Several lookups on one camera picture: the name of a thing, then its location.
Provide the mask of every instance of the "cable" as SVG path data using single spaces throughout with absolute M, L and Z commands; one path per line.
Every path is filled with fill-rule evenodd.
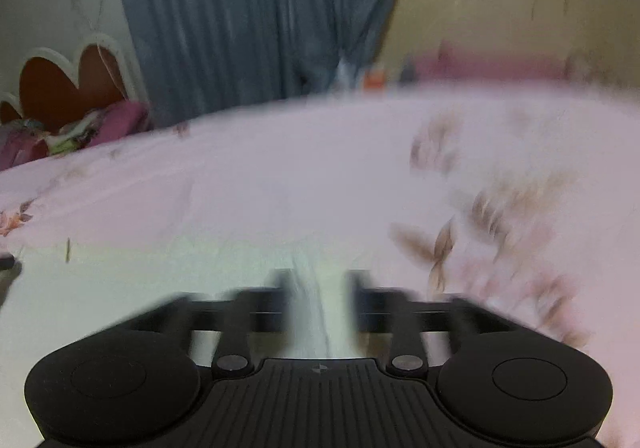
M 91 18 L 86 14 L 86 11 L 84 10 L 84 6 L 82 4 L 82 0 L 72 0 L 72 1 L 73 1 L 74 5 L 76 6 L 76 11 L 79 12 L 79 14 L 82 16 L 82 18 L 84 18 L 85 22 L 89 26 L 89 30 L 92 33 L 98 32 L 99 29 L 100 29 L 100 22 L 102 20 L 102 12 L 104 11 L 104 0 L 100 0 L 99 3 L 98 3 L 98 16 L 96 18 L 95 25 L 91 21 Z M 127 98 L 127 93 L 120 87 L 120 83 L 116 81 L 116 78 L 115 78 L 113 72 L 111 71 L 111 67 L 109 66 L 109 64 L 105 60 L 104 56 L 102 55 L 102 49 L 100 47 L 100 43 L 96 43 L 95 47 L 98 50 L 98 56 L 100 57 L 100 60 L 102 61 L 102 65 L 104 65 L 104 68 L 107 70 L 107 73 L 109 75 L 109 78 L 113 82 L 113 85 L 118 89 L 118 91 L 122 95 L 122 98 L 126 99 Z

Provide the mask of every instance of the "headboard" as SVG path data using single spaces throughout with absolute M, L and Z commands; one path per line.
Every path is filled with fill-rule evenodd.
M 45 47 L 32 50 L 20 70 L 18 97 L 0 94 L 0 123 L 31 118 L 55 132 L 122 98 L 136 98 L 122 51 L 109 36 L 92 34 L 73 62 Z

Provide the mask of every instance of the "gray-blue curtain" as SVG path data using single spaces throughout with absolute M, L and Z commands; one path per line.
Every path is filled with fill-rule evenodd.
M 370 63 L 394 0 L 122 0 L 155 122 L 329 88 Z

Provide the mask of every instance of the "curtain fold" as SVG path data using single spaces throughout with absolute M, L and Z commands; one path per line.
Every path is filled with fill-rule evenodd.
M 370 62 L 394 0 L 122 0 L 154 119 L 327 90 Z

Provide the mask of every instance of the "scalloped headboard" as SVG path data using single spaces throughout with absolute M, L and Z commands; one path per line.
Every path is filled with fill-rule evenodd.
M 117 43 L 103 34 L 86 38 L 70 62 L 48 49 L 34 49 L 20 70 L 18 97 L 0 94 L 0 123 L 17 118 L 40 121 L 55 132 L 94 108 L 136 98 Z

